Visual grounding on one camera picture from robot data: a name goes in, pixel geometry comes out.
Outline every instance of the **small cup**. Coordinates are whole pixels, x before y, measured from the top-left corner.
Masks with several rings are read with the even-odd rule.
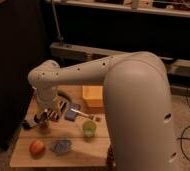
[[[86,121],[83,123],[83,133],[86,138],[91,138],[94,136],[96,131],[96,124],[93,121]]]

